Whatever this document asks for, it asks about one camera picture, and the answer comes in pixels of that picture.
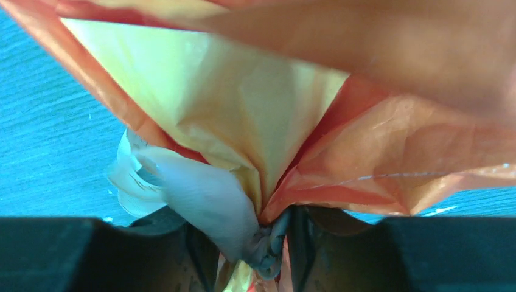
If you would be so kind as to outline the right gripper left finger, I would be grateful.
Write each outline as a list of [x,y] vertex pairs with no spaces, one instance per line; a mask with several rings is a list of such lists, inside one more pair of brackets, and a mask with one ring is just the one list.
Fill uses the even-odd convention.
[[115,226],[1,218],[2,291],[214,291],[218,248],[169,207]]

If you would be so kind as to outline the pink flower bouquet orange wrap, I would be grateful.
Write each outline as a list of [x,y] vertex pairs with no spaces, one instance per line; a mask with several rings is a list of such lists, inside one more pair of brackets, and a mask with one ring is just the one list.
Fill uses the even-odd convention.
[[[2,1],[146,143],[290,206],[515,184],[514,1]],[[219,290],[264,279],[226,259]]]

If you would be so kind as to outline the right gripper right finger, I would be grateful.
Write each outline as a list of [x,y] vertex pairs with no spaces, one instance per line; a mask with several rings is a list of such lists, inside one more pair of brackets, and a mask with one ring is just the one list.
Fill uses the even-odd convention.
[[515,218],[386,217],[292,206],[295,291],[514,291]]

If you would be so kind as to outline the cream ribbon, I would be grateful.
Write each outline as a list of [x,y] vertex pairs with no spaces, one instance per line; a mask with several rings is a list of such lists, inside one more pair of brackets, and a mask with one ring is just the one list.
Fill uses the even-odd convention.
[[289,213],[271,226],[258,222],[251,199],[229,171],[161,147],[125,130],[108,173],[122,208],[144,217],[169,207],[204,233],[230,262],[244,261],[264,279],[282,266]]

